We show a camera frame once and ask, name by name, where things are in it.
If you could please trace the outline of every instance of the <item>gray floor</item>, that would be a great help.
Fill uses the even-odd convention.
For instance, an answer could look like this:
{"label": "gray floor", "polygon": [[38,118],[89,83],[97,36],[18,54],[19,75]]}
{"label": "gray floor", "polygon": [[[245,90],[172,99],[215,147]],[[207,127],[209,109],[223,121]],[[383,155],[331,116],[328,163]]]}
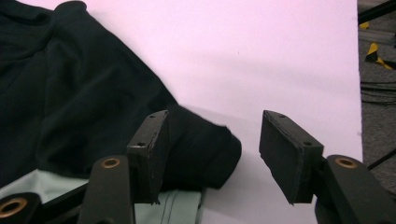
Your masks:
{"label": "gray floor", "polygon": [[[359,6],[360,11],[367,7],[363,7],[361,3]],[[370,21],[369,29],[395,34],[396,13]],[[389,105],[381,104],[385,101],[396,101],[396,70],[388,70],[379,64],[366,62],[365,57],[370,45],[370,41],[359,40],[361,85],[376,89],[365,89],[361,92],[363,162],[366,165],[372,164],[396,148],[396,102]],[[391,45],[378,44],[377,54],[383,60],[396,62],[396,48]],[[379,82],[393,83],[381,85],[377,84]],[[372,170],[382,186],[393,194],[396,194],[395,171],[396,156]]]}

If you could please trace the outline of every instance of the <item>light green fabric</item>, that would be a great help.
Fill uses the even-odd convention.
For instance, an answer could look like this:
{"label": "light green fabric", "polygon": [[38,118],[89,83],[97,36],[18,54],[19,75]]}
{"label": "light green fabric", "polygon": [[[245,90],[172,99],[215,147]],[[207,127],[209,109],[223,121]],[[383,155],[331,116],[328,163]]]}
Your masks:
{"label": "light green fabric", "polygon": [[[37,193],[46,203],[87,183],[84,179],[68,178],[35,170],[0,189],[0,199],[22,192]],[[201,192],[170,190],[159,195],[161,204],[134,205],[137,224],[195,224],[201,203]]]}
{"label": "light green fabric", "polygon": [[160,194],[161,204],[136,204],[136,222],[145,224],[195,224],[201,193],[171,190]]}

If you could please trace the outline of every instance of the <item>white surface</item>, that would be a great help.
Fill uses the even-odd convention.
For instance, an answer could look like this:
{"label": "white surface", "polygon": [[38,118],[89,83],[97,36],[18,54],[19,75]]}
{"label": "white surface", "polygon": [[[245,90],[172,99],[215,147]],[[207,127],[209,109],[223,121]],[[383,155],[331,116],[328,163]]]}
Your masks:
{"label": "white surface", "polygon": [[326,156],[361,160],[356,1],[85,2],[182,105],[241,140],[231,179],[205,197],[204,224],[316,223],[313,205],[288,205],[260,158],[262,111],[295,120]]}

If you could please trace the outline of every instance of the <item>white tabletop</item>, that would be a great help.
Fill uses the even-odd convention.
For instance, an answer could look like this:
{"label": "white tabletop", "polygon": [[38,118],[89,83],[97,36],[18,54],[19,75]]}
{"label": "white tabletop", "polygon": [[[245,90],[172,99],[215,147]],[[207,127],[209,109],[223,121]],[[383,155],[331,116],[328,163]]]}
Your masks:
{"label": "white tabletop", "polygon": [[356,1],[85,2],[181,105],[241,140],[235,172],[205,196],[202,223],[316,223],[313,204],[289,205],[260,158],[262,111],[292,118],[325,156],[361,160]]}

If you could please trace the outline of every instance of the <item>black garment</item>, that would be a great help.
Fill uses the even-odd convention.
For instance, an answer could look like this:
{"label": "black garment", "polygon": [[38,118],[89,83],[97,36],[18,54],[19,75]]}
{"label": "black garment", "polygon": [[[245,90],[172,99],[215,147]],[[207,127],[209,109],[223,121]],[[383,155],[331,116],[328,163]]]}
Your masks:
{"label": "black garment", "polygon": [[144,118],[169,110],[165,186],[219,188],[240,142],[179,106],[161,81],[86,11],[0,2],[0,187],[34,169],[88,177],[123,154]]}

